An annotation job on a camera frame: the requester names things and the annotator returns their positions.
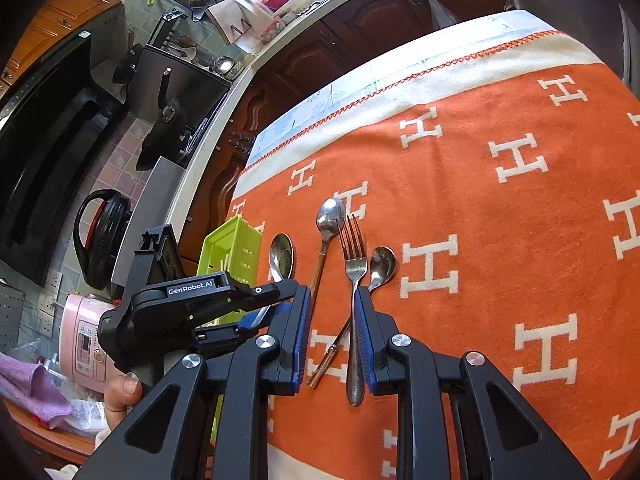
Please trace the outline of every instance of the metal screw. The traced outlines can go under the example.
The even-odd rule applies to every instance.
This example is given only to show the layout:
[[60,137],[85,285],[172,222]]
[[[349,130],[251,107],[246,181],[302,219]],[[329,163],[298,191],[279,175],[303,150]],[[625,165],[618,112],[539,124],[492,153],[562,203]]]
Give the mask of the metal screw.
[[391,338],[391,342],[395,346],[402,348],[403,346],[409,346],[411,344],[411,338],[405,334],[396,334]]
[[182,358],[182,366],[185,368],[195,368],[200,365],[202,359],[198,354],[188,354]]
[[484,356],[480,352],[469,352],[466,355],[466,362],[472,366],[480,366],[484,364]]
[[255,340],[255,344],[259,348],[270,348],[275,345],[276,339],[272,335],[261,335],[258,339]]

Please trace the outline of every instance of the countertop edge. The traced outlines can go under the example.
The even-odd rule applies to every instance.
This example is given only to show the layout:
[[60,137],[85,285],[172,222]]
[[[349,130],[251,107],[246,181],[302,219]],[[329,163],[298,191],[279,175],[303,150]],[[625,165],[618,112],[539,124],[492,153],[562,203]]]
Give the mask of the countertop edge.
[[348,0],[325,0],[312,11],[297,17],[281,34],[274,38],[257,54],[242,71],[238,79],[236,79],[230,91],[227,93],[220,110],[200,142],[196,153],[193,155],[169,207],[165,222],[172,225],[176,240],[180,241],[180,235],[182,234],[191,202],[198,189],[200,179],[209,163],[209,159],[222,135],[222,131],[255,74],[268,60],[293,41],[294,38],[347,1]]

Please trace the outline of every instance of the fork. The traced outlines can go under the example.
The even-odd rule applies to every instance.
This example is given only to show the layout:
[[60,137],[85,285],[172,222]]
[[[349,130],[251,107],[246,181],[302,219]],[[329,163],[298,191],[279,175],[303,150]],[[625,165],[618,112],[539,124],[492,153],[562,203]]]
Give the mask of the fork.
[[[342,229],[340,229],[340,220],[342,220]],[[358,406],[364,398],[364,373],[353,325],[353,320],[355,319],[354,300],[360,280],[367,273],[367,252],[355,217],[353,217],[352,221],[352,218],[347,215],[346,221],[339,219],[336,222],[338,222],[340,244],[344,254],[344,269],[347,277],[351,280],[351,330],[349,334],[349,364],[347,368],[347,400],[351,406]]]

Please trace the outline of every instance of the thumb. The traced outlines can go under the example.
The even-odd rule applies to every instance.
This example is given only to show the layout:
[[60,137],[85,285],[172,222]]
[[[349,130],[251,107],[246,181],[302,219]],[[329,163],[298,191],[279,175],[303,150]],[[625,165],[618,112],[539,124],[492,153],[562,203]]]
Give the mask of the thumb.
[[110,379],[104,391],[104,414],[110,430],[121,423],[127,415],[127,406],[132,406],[142,398],[142,384],[134,378],[115,376]]

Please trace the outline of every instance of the purple towel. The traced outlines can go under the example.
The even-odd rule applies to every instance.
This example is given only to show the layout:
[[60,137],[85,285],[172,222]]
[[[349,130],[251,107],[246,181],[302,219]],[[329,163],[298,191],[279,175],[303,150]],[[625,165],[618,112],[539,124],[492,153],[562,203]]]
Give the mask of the purple towel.
[[0,353],[0,390],[43,422],[70,415],[71,403],[60,393],[42,365],[32,365]]

